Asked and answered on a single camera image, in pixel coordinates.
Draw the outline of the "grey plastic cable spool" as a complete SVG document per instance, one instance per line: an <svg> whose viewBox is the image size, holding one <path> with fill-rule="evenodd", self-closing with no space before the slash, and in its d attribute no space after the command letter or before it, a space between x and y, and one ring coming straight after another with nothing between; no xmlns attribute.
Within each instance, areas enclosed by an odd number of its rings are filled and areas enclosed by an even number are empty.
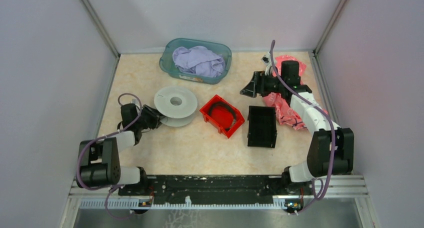
<svg viewBox="0 0 424 228"><path fill-rule="evenodd" d="M163 115L160 122L168 127L183 127L195 118L198 99L189 89L182 86L167 86L156 92L154 106Z"/></svg>

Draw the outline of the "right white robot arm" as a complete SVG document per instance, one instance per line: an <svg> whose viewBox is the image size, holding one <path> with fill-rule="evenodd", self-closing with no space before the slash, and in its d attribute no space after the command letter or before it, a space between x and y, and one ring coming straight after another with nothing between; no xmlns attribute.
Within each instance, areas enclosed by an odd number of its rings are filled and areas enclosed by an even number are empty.
<svg viewBox="0 0 424 228"><path fill-rule="evenodd" d="M300 64L295 60L281 62L277 74L255 71L250 82L240 91L243 96L265 97L279 94L299 116L312 135L306 160L288 166L282 173L281 187L295 194L303 182L325 175L345 175L353 170L354 133L332 121L316 102L312 90L301 83Z"/></svg>

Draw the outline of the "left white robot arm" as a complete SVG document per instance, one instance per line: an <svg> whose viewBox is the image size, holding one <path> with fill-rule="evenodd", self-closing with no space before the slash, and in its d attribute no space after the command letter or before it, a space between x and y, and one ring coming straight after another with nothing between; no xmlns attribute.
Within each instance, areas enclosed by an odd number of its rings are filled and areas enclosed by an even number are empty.
<svg viewBox="0 0 424 228"><path fill-rule="evenodd" d="M87 190L130 185L136 194L144 195L150 188L146 171L139 166L122 166L119 152L137 145L143 131L160 127L164 115L148 105L138 108L134 103L122 105L120 113L122 121L116 132L80 143L76 182Z"/></svg>

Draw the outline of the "black plastic bin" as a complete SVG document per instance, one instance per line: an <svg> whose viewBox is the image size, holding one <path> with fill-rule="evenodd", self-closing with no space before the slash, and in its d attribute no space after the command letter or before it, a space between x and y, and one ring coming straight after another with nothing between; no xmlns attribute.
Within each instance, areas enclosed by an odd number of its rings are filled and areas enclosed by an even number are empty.
<svg viewBox="0 0 424 228"><path fill-rule="evenodd" d="M277 135L275 108L250 105L248 108L247 146L274 149Z"/></svg>

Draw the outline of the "pink patterned cloth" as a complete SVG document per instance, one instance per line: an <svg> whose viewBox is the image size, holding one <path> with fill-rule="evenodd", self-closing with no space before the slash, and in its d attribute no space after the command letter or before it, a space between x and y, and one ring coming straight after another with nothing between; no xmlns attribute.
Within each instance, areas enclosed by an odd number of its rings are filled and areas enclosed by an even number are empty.
<svg viewBox="0 0 424 228"><path fill-rule="evenodd" d="M307 69L307 65L300 60L296 59L291 55L280 55L274 58L274 64L277 70L281 71L282 62L284 61L296 61L299 63L299 76L302 76ZM276 120L280 125L287 125L292 127L294 130L306 130L307 126L303 120L292 108L289 107L288 103L278 93L270 93L269 95L262 98L264 104L267 107L274 107L276 113Z"/></svg>

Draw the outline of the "red plastic bin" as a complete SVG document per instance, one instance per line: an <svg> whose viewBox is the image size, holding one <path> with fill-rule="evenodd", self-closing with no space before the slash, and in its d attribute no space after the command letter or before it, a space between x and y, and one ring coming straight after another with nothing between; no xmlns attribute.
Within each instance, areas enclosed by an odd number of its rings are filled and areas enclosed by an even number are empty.
<svg viewBox="0 0 424 228"><path fill-rule="evenodd" d="M228 139L245 123L242 113L218 94L204 104L199 112L206 123Z"/></svg>

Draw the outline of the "teal plastic basin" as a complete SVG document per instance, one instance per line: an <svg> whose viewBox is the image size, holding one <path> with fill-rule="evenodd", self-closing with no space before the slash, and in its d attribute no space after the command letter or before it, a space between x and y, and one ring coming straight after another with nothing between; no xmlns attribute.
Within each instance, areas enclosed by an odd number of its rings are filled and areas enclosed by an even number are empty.
<svg viewBox="0 0 424 228"><path fill-rule="evenodd" d="M159 67L172 78L215 85L226 77L231 62L232 51L224 44L175 38L165 46Z"/></svg>

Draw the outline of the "purple cloth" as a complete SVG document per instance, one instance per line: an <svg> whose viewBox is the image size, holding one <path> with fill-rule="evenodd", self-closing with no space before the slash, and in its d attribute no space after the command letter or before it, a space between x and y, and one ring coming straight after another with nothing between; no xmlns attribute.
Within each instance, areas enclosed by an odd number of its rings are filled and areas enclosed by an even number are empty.
<svg viewBox="0 0 424 228"><path fill-rule="evenodd" d="M172 60L180 72L207 78L221 76L226 68L223 56L204 46L180 46L173 51Z"/></svg>

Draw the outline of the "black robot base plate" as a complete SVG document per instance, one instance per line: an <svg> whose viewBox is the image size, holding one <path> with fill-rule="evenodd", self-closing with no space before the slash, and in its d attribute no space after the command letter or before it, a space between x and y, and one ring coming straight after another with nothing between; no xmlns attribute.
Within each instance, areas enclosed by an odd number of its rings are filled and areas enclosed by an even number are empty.
<svg viewBox="0 0 424 228"><path fill-rule="evenodd" d="M281 175L154 175L144 184L125 185L120 196L147 196L155 205L271 204L274 196L311 195L311 182L287 184Z"/></svg>

